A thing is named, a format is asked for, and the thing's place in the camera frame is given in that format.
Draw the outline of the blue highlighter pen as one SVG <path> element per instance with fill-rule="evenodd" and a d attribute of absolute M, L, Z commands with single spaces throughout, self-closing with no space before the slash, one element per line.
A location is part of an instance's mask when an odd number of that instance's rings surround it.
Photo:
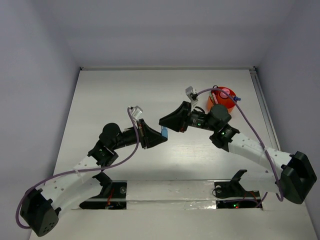
<path fill-rule="evenodd" d="M 162 135 L 164 138 L 168 138 L 168 128 L 167 128 L 167 127 L 161 126 L 161 135 Z"/>

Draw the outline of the pink highlighter pen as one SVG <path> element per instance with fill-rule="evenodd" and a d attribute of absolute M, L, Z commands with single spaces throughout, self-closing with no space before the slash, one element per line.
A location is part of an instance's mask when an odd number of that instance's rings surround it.
<path fill-rule="evenodd" d="M 215 93 L 213 92 L 211 95 L 212 95 L 212 99 L 214 100 L 214 102 L 215 102 L 216 104 L 218 104 L 218 100 L 217 100 L 217 98 L 216 98 Z"/>

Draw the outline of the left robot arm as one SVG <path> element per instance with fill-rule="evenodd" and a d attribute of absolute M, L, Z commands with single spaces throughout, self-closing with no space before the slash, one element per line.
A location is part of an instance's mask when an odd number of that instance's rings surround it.
<path fill-rule="evenodd" d="M 104 170 L 115 168 L 117 149 L 134 146 L 150 149 L 168 140 L 168 130 L 150 128 L 143 119 L 121 131 L 116 123 L 106 124 L 87 156 L 73 169 L 53 175 L 28 189 L 20 200 L 15 220 L 19 227 L 31 229 L 38 237 L 48 234 L 69 210 L 93 196 L 107 197 L 113 181 Z"/>

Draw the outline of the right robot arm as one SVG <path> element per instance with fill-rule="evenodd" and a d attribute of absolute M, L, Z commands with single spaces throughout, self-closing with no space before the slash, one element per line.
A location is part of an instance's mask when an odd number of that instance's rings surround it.
<path fill-rule="evenodd" d="M 231 115 L 221 104 L 214 105 L 209 113 L 191 109 L 183 101 L 174 112 L 162 117 L 159 125 L 175 132 L 184 133 L 188 127 L 212 131 L 209 137 L 213 145 L 228 153 L 241 156 L 266 169 L 263 173 L 238 170 L 229 181 L 218 181 L 212 193 L 219 199 L 243 197 L 247 192 L 275 193 L 284 199 L 302 204 L 317 181 L 308 157 L 297 151 L 282 152 L 245 136 L 229 125 Z"/>

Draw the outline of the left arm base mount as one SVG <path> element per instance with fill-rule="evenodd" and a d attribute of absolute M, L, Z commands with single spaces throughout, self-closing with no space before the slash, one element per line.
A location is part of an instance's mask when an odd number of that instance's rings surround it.
<path fill-rule="evenodd" d="M 104 172 L 93 177 L 99 182 L 99 194 L 79 205 L 83 210 L 126 210 L 127 181 L 112 181 Z"/>

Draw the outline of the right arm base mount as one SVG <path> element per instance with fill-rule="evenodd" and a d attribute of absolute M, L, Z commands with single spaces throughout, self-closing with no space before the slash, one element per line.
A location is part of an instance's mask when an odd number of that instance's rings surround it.
<path fill-rule="evenodd" d="M 240 185 L 241 177 L 247 172 L 239 170 L 230 180 L 214 182 L 211 194 L 216 198 L 218 209 L 262 209 L 262 198 L 258 191 L 247 191 Z"/>

